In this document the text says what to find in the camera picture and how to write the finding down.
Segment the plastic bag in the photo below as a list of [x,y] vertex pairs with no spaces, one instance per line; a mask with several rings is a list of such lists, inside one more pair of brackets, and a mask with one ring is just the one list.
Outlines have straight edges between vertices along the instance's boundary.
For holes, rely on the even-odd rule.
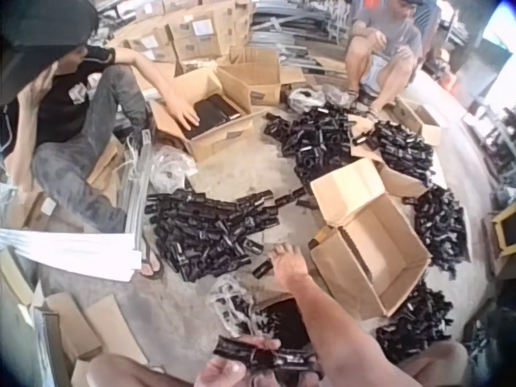
[[254,300],[232,274],[224,274],[206,299],[233,337],[260,335],[273,337],[274,321],[264,311],[253,310]]
[[151,183],[159,194],[185,188],[185,178],[197,173],[194,159],[174,147],[163,145],[154,151]]
[[312,89],[296,89],[289,95],[289,106],[296,113],[308,112],[314,106],[324,106],[326,99],[322,91]]
[[324,93],[326,100],[332,105],[345,107],[349,103],[349,94],[340,91],[333,85],[322,85],[321,90]]

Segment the pile of black plastic connectors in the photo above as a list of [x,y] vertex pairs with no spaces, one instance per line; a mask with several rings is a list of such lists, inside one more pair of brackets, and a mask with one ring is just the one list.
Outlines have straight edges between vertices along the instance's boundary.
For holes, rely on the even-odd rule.
[[434,149],[420,135],[390,121],[375,123],[374,129],[353,139],[354,145],[365,142],[371,150],[380,150],[385,163],[395,171],[430,185]]
[[444,298],[443,292],[427,287],[425,280],[412,293],[393,316],[393,322],[376,331],[377,341],[389,361],[398,364],[433,343],[449,340],[444,332],[453,324],[447,318],[453,304]]
[[351,113],[342,107],[326,104],[313,107],[289,122],[267,113],[269,123],[264,133],[281,142],[283,157],[295,157],[294,172],[303,185],[357,160],[351,156]]
[[251,263],[249,253],[263,252],[264,246],[247,236],[280,224],[277,207],[265,205],[272,198],[268,190],[221,202],[178,189],[148,195],[145,214],[152,215],[162,259],[184,281],[195,282],[235,271]]
[[433,185],[414,204],[414,229],[432,255],[431,266],[450,273],[456,279],[456,264],[467,252],[464,208],[449,189]]

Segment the hand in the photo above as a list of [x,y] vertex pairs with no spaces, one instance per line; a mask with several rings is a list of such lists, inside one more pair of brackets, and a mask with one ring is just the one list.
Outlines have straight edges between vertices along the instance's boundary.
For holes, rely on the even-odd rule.
[[412,50],[410,49],[409,46],[403,45],[403,46],[400,46],[400,48],[397,50],[396,56],[399,59],[407,60],[407,59],[410,59],[411,57],[413,57],[414,54],[412,53]]
[[369,28],[368,41],[372,52],[380,51],[387,44],[385,35],[374,28]]
[[169,109],[170,114],[186,129],[190,130],[190,124],[197,126],[199,117],[193,107],[177,95],[164,95],[163,99]]
[[26,85],[22,91],[18,93],[20,106],[30,109],[36,109],[40,106],[41,100],[52,88],[52,79],[56,74],[56,70],[57,62],[54,62],[43,70],[34,81]]
[[[259,336],[243,336],[243,343],[249,343],[258,348],[278,349],[279,340],[266,339]],[[194,387],[251,387],[253,375],[247,373],[245,365],[238,361],[214,356],[195,379]],[[258,387],[279,387],[276,378],[272,376],[256,376]]]
[[308,276],[308,267],[305,258],[298,246],[291,244],[278,244],[268,257],[274,266],[274,275],[280,286],[291,292],[292,284]]

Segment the leg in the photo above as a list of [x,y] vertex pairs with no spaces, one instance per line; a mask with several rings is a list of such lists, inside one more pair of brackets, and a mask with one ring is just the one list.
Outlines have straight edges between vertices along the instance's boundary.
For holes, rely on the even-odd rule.
[[355,36],[346,55],[346,73],[351,92],[358,94],[360,80],[369,70],[371,55],[368,40],[362,36]]
[[380,95],[371,104],[371,110],[379,113],[383,107],[393,101],[407,86],[414,71],[414,59],[394,58],[379,73],[377,82]]
[[82,133],[91,142],[97,157],[110,140],[119,104],[135,133],[145,129],[148,123],[145,99],[129,66],[115,65],[104,70],[89,105]]
[[91,387],[189,387],[190,383],[171,377],[118,355],[100,355],[89,364]]
[[408,359],[399,368],[426,386],[461,385],[468,366],[468,353],[462,344],[443,341]]
[[66,210],[100,232],[123,232],[125,213],[85,181],[96,161],[88,140],[78,135],[68,143],[40,145],[31,169],[41,188]]

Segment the black cap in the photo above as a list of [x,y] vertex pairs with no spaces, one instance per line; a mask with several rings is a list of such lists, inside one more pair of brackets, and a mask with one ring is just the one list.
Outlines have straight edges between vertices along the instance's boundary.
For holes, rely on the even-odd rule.
[[425,2],[423,0],[402,0],[412,6],[422,6]]
[[96,28],[88,0],[0,1],[0,105]]

